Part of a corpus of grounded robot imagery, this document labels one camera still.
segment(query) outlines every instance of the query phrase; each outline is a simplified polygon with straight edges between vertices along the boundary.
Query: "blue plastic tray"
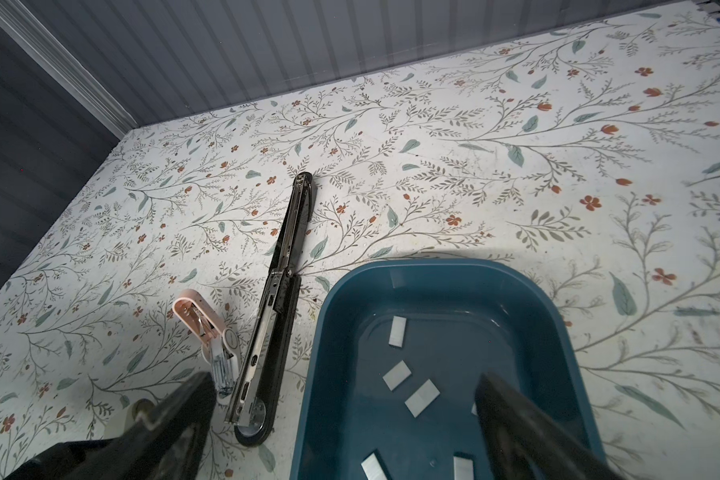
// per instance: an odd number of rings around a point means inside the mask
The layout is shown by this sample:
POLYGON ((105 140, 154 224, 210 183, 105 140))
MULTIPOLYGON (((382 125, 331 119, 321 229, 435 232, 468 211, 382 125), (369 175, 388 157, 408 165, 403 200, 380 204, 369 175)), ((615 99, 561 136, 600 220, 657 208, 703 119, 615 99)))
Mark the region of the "blue plastic tray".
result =
POLYGON ((372 452, 390 480, 452 478, 453 454, 492 478, 478 418, 478 378, 491 370, 598 458, 605 455, 560 314, 538 286, 487 260, 391 260, 360 266, 320 312, 291 480, 365 480, 372 452), (388 344, 394 315, 403 348, 388 344), (412 370, 393 392, 382 376, 412 370), (413 418, 404 401, 426 379, 440 397, 413 418))

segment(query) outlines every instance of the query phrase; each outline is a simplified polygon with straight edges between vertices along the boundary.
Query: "gray wall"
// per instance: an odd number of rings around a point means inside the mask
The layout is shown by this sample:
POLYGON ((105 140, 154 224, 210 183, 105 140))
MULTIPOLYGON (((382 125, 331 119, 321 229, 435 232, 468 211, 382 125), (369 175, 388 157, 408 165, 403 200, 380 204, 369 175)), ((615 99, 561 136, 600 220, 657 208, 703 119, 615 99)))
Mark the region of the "gray wall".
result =
POLYGON ((140 124, 658 0, 24 0, 140 124))
POLYGON ((0 29, 0 288, 116 143, 0 29))

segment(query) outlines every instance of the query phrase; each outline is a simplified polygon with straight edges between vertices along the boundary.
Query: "white rectangular block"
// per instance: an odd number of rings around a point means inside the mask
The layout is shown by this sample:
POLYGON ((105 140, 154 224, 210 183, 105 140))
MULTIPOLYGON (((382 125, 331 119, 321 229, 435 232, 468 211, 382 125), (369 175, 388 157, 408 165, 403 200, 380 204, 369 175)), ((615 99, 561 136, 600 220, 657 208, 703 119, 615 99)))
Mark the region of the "white rectangular block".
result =
POLYGON ((432 403, 432 400, 438 398, 438 395, 440 395, 440 390, 434 386, 432 380, 427 380, 408 400, 405 400, 405 406, 408 410, 411 410, 413 417, 416 418, 419 413, 432 403))
POLYGON ((454 480, 474 480, 474 468, 469 458, 454 456, 454 480))
POLYGON ((400 363, 395 365, 392 370, 388 371, 387 374, 384 375, 383 379, 387 383, 389 389, 394 390, 403 382, 403 380, 409 378, 410 376, 411 369, 409 369, 408 366, 405 365, 405 362, 401 360, 400 363))
POLYGON ((387 475, 384 475, 382 464, 378 462, 375 453, 368 456, 360 465, 365 472, 365 476, 368 477, 368 480, 387 480, 387 475))
POLYGON ((403 347, 403 337, 405 336, 405 318, 395 315, 392 318, 392 330, 389 332, 389 344, 392 346, 403 347))

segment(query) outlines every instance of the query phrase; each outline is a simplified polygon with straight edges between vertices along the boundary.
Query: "floral pattern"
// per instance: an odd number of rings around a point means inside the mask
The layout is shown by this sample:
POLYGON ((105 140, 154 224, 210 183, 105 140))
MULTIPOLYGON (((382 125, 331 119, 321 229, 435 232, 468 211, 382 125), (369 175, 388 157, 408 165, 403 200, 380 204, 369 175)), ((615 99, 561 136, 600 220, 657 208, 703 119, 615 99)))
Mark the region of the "floral pattern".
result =
POLYGON ((689 2, 129 132, 0 291, 0 478, 209 368, 182 289, 247 345, 300 170, 276 432, 241 447, 219 411, 203 478, 288 478, 326 293, 432 256, 547 292, 619 474, 720 478, 720 25, 689 2))

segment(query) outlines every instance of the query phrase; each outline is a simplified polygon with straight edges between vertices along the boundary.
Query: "paper piece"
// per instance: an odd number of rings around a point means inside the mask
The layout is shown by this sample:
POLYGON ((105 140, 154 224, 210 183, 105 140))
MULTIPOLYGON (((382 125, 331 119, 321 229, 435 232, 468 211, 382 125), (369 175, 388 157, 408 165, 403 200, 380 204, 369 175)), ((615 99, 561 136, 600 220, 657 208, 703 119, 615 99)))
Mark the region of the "paper piece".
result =
POLYGON ((403 347, 403 337, 405 336, 405 318, 395 315, 392 318, 392 330, 389 332, 389 344, 392 346, 403 347))
POLYGON ((408 400, 405 400, 405 406, 408 410, 411 410, 413 417, 418 417, 421 413, 435 398, 440 395, 440 390, 432 383, 432 380, 427 380, 422 386, 414 392, 408 400))
POLYGON ((474 480, 474 467, 469 458, 454 456, 454 480, 474 480))
POLYGON ((378 462, 375 453, 368 456, 360 465, 368 480, 387 480, 387 475, 384 475, 382 465, 378 462))
POLYGON ((409 369, 408 366, 405 365, 405 362, 401 360, 400 363, 395 365, 392 370, 388 371, 383 378, 389 389, 394 390, 403 382, 403 380, 409 378, 410 376, 411 369, 409 369))

